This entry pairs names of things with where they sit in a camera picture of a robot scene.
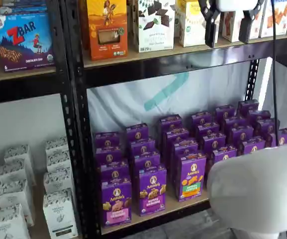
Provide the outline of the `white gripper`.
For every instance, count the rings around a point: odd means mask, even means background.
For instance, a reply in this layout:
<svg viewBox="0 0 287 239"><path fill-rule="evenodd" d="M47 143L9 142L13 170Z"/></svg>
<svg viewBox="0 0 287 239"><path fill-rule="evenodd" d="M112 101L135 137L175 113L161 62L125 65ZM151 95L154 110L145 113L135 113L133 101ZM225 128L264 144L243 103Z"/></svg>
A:
<svg viewBox="0 0 287 239"><path fill-rule="evenodd" d="M210 0L207 6L206 0L198 1L200 11L205 19L205 44L208 47L215 46L216 19L220 12L243 11L244 17L241 20L239 41L248 44L252 23L256 15L262 9L264 0Z"/></svg>

